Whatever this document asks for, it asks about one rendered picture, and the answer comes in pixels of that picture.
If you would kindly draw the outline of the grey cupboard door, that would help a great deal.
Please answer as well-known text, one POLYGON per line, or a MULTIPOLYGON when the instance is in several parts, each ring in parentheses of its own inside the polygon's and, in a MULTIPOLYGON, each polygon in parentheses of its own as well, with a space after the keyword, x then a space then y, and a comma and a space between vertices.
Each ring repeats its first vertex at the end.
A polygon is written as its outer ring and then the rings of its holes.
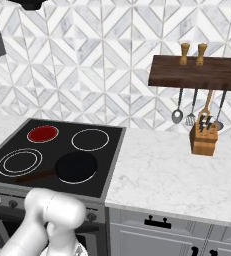
POLYGON ((214 238, 207 240, 206 256, 210 255, 210 250, 217 250, 218 256, 231 256, 231 243, 217 241, 214 238))
POLYGON ((191 256, 204 239, 147 230, 126 225, 110 225, 111 256, 191 256))

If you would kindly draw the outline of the dark wooden wall shelf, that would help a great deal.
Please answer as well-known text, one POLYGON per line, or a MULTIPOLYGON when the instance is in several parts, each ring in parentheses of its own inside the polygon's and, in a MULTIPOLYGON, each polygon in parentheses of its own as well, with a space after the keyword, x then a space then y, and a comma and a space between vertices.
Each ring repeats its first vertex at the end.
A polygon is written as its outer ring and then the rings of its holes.
POLYGON ((148 85, 231 91, 231 58, 205 57, 202 66, 195 57, 186 65, 179 61, 179 56, 154 55, 148 85))

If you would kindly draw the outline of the hanging wooden spatula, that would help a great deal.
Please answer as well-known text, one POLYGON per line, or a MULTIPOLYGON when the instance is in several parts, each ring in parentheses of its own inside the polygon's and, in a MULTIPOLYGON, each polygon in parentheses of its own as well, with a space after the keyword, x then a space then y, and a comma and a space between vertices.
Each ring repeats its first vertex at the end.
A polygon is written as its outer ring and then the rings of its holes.
POLYGON ((212 93, 213 93, 212 90, 210 90, 210 91, 208 92, 207 99, 206 99, 206 102, 205 102, 205 106, 204 106, 204 108, 199 112, 198 119, 201 119, 201 117, 204 117, 204 119, 207 119, 207 117, 210 115, 210 112, 209 112, 209 103, 210 103, 210 100, 211 100, 211 97, 212 97, 212 93))

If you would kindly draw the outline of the wooden salt shaker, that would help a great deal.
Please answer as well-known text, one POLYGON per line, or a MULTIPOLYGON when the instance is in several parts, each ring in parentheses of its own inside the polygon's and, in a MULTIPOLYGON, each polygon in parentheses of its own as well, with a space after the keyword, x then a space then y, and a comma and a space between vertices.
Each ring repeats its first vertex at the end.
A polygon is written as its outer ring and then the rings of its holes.
POLYGON ((181 44, 181 58, 180 58, 180 64, 186 65, 187 64, 187 53, 189 51, 190 44, 189 43, 182 43, 181 44))

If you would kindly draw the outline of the black hood underside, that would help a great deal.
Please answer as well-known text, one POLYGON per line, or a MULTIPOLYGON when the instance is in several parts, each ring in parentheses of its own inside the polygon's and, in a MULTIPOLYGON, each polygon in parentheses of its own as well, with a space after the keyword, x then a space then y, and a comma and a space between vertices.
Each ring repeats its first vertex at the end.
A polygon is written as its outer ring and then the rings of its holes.
POLYGON ((9 1, 20 4, 24 10, 33 11, 33 10, 39 10, 42 4, 46 0, 9 0, 9 1))

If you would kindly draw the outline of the black glass-top stove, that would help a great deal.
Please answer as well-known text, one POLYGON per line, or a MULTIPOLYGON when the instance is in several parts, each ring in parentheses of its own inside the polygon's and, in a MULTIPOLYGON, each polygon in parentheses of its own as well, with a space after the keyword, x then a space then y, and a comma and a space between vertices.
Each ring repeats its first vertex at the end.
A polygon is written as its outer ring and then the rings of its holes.
MULTIPOLYGON (((88 213, 97 218, 90 222, 87 214, 84 222, 97 225, 99 230, 77 233, 79 242, 89 256, 110 256, 107 227, 108 209, 105 197, 110 185, 125 129, 103 125, 69 123, 29 119, 0 145, 0 196, 2 204, 9 206, 15 200, 16 209, 23 207, 30 189, 47 188, 70 194, 83 201, 88 213), (97 160, 95 175, 80 184, 67 184, 56 175, 22 183, 18 177, 51 170, 57 160, 71 152, 91 153, 97 160)), ((11 236, 0 220, 0 246, 11 236)))

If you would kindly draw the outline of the hanging metal slotted spatula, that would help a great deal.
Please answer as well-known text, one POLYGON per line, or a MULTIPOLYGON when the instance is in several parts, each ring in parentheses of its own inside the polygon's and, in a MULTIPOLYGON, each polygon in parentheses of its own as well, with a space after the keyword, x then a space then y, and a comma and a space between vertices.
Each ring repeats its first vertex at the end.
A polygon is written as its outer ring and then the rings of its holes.
MULTIPOLYGON (((196 99, 197 99, 197 93, 198 89, 195 89, 194 91, 194 96, 193 96, 193 102, 192 102, 192 107, 195 107, 196 99)), ((185 125, 186 126, 193 126, 195 123, 195 115, 194 115, 194 109, 191 109, 191 113, 187 115, 186 120, 185 120, 185 125)))

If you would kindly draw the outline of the hanging metal spoon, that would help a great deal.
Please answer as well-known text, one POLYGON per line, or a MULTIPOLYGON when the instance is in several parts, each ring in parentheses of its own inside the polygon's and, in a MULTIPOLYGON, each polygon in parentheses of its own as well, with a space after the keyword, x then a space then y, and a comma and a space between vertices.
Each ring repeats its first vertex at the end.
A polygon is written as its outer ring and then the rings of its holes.
POLYGON ((182 110, 180 109, 181 100, 182 100, 182 95, 183 95, 183 89, 180 89, 180 91, 179 91, 179 98, 178 98, 177 109, 172 112, 172 116, 171 116, 172 121, 173 121, 175 124, 180 123, 181 120, 182 120, 182 118, 183 118, 183 112, 182 112, 182 110))

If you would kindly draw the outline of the hanging metal ladle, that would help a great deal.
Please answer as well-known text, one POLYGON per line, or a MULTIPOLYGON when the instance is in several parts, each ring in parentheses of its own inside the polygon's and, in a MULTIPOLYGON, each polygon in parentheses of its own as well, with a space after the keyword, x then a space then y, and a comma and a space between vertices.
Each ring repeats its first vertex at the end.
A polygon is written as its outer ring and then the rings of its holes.
POLYGON ((220 117, 220 113, 221 113, 223 103, 224 103, 224 100, 225 100, 225 97, 226 97, 226 93, 227 93, 226 90, 223 91, 222 98, 221 98, 221 101, 220 101, 219 110, 218 110, 218 114, 217 114, 217 117, 216 117, 216 120, 215 120, 215 122, 217 124, 217 131, 222 130, 223 127, 224 127, 223 123, 219 120, 219 117, 220 117))

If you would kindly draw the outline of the wooden pepper shaker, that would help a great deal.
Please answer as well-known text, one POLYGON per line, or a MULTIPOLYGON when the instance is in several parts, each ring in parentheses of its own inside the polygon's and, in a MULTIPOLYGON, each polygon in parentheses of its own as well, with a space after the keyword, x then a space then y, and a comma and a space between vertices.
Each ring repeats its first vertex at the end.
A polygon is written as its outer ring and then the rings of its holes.
POLYGON ((198 45, 198 57, 196 59, 196 64, 198 66, 202 66, 204 64, 204 53, 207 49, 207 45, 204 43, 201 43, 198 45))

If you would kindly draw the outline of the wooden knife block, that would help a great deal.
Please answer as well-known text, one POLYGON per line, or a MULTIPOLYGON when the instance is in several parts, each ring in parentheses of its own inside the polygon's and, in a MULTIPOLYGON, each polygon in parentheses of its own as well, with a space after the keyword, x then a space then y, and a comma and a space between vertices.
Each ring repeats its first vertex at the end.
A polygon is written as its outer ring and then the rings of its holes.
POLYGON ((218 140, 217 123, 206 123, 207 115, 201 115, 190 131, 191 153, 212 156, 218 140))

